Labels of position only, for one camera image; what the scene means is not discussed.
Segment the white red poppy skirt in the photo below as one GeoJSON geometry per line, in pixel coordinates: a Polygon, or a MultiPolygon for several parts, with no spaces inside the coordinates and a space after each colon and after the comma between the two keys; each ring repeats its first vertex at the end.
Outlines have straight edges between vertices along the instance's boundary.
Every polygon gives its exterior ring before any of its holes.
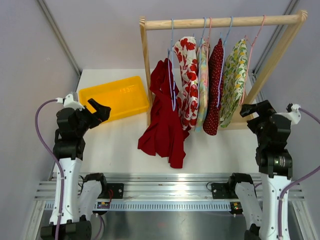
{"type": "Polygon", "coordinates": [[[197,43],[193,36],[178,40],[173,51],[177,56],[181,89],[177,95],[178,114],[183,130],[196,126],[199,109],[197,43]]]}

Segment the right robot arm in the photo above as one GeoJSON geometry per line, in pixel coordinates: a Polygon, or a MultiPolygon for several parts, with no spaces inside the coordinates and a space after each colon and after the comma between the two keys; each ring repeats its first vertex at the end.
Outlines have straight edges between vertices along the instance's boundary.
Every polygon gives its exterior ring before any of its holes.
{"type": "Polygon", "coordinates": [[[293,160],[286,145],[292,122],[277,113],[268,100],[242,105],[242,117],[253,113],[258,116],[248,120],[247,126],[257,137],[255,160],[261,178],[262,203],[248,174],[233,173],[226,190],[230,197],[240,201],[246,222],[244,239],[289,240],[287,187],[292,182],[293,160]]]}

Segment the lemon print skirt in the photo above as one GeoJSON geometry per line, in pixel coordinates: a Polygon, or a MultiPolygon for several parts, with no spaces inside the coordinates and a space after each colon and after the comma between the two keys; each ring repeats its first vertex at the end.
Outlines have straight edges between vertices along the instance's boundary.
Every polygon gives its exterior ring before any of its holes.
{"type": "Polygon", "coordinates": [[[219,111],[221,128],[226,128],[231,123],[243,98],[247,68],[248,48],[243,38],[234,45],[223,66],[223,92],[219,111]]]}

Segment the dark red dotted skirt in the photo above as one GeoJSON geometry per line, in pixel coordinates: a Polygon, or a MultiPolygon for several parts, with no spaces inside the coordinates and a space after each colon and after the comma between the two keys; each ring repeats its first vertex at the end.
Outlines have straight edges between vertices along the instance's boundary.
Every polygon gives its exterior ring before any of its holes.
{"type": "Polygon", "coordinates": [[[215,136],[219,127],[219,112],[221,104],[219,103],[219,93],[222,90],[221,72],[224,60],[223,42],[220,38],[214,46],[213,51],[208,60],[208,77],[209,77],[209,93],[208,93],[208,108],[206,117],[203,123],[203,130],[210,136],[215,136]]]}

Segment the pastel floral skirt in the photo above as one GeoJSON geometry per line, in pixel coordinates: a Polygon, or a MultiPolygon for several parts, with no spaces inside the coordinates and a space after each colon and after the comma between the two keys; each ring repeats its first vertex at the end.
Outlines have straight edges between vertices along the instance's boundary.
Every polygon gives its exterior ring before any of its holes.
{"type": "Polygon", "coordinates": [[[198,112],[195,125],[195,132],[200,132],[207,115],[209,101],[209,80],[208,80],[208,51],[210,43],[201,39],[197,49],[198,60],[198,112]]]}

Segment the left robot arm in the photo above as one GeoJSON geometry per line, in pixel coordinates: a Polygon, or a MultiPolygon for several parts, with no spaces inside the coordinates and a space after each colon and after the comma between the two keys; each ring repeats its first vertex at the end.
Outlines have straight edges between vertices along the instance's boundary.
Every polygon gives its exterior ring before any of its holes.
{"type": "Polygon", "coordinates": [[[83,153],[84,135],[110,117],[111,108],[96,102],[88,103],[95,109],[90,112],[69,96],[56,98],[63,109],[56,113],[58,128],[54,134],[52,149],[44,147],[57,166],[54,206],[49,224],[40,229],[43,240],[89,240],[92,237],[91,215],[97,199],[107,196],[109,187],[103,173],[90,173],[82,181],[82,190],[78,183],[83,153]]]}

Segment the plain red skirt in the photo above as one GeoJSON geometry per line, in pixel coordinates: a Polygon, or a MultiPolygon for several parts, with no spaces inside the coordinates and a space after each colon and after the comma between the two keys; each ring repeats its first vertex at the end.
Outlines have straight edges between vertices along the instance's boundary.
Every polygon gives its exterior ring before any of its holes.
{"type": "Polygon", "coordinates": [[[172,108],[172,78],[171,61],[160,60],[150,76],[149,89],[154,94],[150,125],[138,139],[137,148],[150,156],[168,158],[171,168],[181,169],[186,156],[184,140],[189,133],[182,128],[178,108],[172,108]]]}

